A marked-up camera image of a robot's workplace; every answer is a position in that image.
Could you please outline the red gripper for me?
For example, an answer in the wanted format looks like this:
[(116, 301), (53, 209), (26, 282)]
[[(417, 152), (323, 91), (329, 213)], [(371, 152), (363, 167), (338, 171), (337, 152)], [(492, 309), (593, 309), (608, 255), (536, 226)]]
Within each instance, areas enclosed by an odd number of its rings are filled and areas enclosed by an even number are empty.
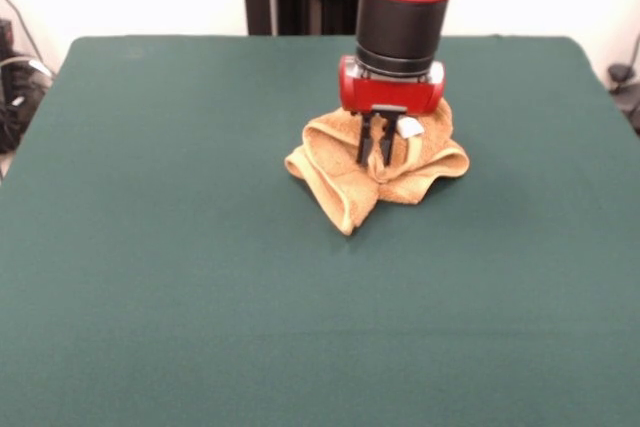
[[(339, 63), (339, 94), (344, 110), (361, 115), (357, 162), (367, 166), (373, 150), (374, 113), (428, 115), (436, 110), (443, 97), (445, 68), (434, 62), (419, 77), (388, 77), (365, 69), (355, 56), (343, 56)], [(399, 114), (381, 114), (384, 120), (379, 147), (383, 164), (389, 166)]]

